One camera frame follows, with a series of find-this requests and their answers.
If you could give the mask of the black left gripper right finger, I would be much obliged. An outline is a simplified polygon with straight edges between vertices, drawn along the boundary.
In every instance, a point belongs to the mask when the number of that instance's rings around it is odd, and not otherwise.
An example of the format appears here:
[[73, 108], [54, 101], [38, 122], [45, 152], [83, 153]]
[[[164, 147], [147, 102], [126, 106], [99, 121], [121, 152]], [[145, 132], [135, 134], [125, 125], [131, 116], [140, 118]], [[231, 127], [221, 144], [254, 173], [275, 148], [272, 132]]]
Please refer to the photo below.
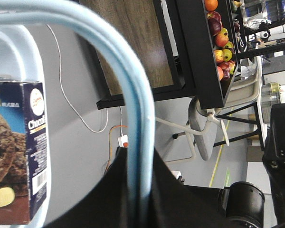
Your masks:
[[223, 190], [181, 184], [157, 151], [149, 207], [151, 228], [229, 228], [220, 203]]

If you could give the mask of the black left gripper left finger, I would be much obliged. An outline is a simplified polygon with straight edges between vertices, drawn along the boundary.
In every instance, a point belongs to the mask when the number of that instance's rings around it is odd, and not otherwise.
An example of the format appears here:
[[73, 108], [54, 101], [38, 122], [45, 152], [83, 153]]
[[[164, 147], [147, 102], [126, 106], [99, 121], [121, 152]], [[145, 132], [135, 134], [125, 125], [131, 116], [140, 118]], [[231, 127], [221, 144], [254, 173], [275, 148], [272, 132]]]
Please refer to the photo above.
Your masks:
[[116, 158], [98, 184], [73, 208], [47, 228], [126, 228], [127, 149], [117, 148]]

